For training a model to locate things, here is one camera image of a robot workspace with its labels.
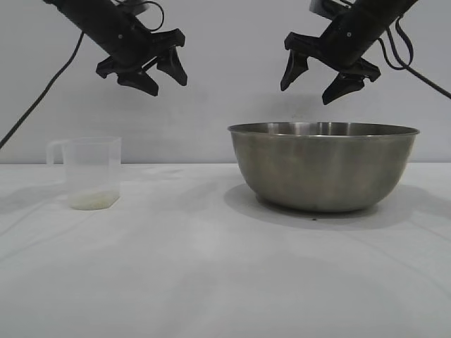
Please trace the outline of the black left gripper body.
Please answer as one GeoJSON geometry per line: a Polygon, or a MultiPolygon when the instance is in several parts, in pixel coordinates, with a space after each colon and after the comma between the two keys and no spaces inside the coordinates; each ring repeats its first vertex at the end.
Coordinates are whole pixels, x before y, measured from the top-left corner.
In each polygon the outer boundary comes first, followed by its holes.
{"type": "Polygon", "coordinates": [[[109,57],[101,61],[96,73],[105,78],[111,73],[146,71],[157,64],[158,57],[171,47],[183,47],[185,35],[180,29],[151,32],[135,16],[121,13],[112,23],[92,23],[84,29],[109,57]]]}

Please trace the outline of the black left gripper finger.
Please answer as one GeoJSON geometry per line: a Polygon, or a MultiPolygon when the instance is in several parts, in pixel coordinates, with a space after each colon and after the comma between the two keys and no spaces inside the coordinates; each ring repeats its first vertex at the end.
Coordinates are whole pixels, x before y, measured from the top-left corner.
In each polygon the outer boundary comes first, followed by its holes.
{"type": "Polygon", "coordinates": [[[172,77],[179,85],[187,85],[187,74],[180,62],[178,52],[175,47],[164,51],[159,57],[156,67],[161,72],[172,77]]]}
{"type": "Polygon", "coordinates": [[[157,96],[159,93],[158,84],[147,73],[141,70],[119,73],[117,83],[121,86],[138,89],[151,96],[157,96]]]}

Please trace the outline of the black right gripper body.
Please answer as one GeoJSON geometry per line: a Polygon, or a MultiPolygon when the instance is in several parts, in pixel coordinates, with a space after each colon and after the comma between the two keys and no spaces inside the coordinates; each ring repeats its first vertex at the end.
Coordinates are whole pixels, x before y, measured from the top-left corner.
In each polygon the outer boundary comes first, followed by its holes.
{"type": "Polygon", "coordinates": [[[320,37],[290,32],[284,45],[315,58],[339,73],[363,75],[375,82],[381,75],[377,66],[362,58],[381,34],[381,27],[368,13],[345,12],[336,16],[320,37]]]}

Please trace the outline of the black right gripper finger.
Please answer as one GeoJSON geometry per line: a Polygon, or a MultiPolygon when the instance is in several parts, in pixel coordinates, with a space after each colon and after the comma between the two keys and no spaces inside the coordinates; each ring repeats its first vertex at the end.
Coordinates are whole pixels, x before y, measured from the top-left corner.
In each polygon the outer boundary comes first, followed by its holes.
{"type": "Polygon", "coordinates": [[[308,57],[296,51],[290,51],[288,63],[282,80],[280,81],[280,89],[285,91],[301,74],[308,71],[308,57]]]}
{"type": "Polygon", "coordinates": [[[364,76],[357,74],[339,73],[322,94],[324,105],[352,92],[358,92],[364,87],[364,76]]]}

